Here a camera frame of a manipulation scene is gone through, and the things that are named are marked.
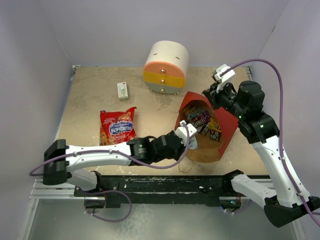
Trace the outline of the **silver foil snack packet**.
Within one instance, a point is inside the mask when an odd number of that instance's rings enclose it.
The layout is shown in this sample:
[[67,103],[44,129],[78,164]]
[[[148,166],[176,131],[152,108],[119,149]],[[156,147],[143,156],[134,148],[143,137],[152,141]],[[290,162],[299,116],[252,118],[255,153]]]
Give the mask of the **silver foil snack packet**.
[[192,137],[189,139],[189,145],[188,145],[188,149],[189,150],[196,150],[198,148],[198,142],[196,137]]

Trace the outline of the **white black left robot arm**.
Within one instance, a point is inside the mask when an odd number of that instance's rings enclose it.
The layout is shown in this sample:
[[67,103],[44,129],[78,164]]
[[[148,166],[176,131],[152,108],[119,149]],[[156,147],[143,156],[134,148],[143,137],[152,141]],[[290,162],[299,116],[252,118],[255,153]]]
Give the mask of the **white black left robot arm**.
[[64,139],[56,140],[44,152],[42,182],[47,186],[73,184],[91,196],[103,191],[100,175],[87,171],[97,166],[145,166],[164,159],[182,159],[189,147],[191,135],[185,130],[171,131],[155,137],[138,137],[114,145],[80,147],[67,145]]

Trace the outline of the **red candy snack bag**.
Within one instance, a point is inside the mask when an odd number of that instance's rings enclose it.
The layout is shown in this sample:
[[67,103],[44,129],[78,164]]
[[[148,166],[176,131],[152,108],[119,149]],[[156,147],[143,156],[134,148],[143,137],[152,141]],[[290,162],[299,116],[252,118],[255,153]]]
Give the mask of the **red candy snack bag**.
[[134,130],[134,114],[136,107],[126,111],[100,111],[101,146],[116,145],[128,142],[136,137]]

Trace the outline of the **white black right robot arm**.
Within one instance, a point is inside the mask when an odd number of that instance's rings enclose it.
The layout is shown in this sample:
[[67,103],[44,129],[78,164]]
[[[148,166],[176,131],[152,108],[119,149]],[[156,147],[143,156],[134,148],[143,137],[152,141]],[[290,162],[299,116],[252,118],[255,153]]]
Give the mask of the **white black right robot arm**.
[[230,179],[222,183],[228,196],[245,195],[263,208],[268,220],[277,228],[285,226],[304,215],[317,224],[320,199],[312,196],[299,180],[284,146],[275,120],[263,111],[265,93],[261,86],[244,81],[235,90],[227,83],[221,90],[216,82],[202,94],[214,110],[225,109],[238,120],[238,128],[263,161],[273,183],[273,189],[250,179],[239,170],[230,173]]

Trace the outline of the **red brown paper bag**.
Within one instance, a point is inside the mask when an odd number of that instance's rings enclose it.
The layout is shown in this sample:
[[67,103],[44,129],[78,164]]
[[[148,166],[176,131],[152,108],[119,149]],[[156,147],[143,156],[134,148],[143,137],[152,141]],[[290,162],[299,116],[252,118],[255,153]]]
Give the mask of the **red brown paper bag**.
[[191,91],[182,100],[175,127],[183,120],[197,129],[196,146],[190,146],[186,155],[196,163],[220,161],[238,128],[236,117],[222,107],[214,110],[205,96]]

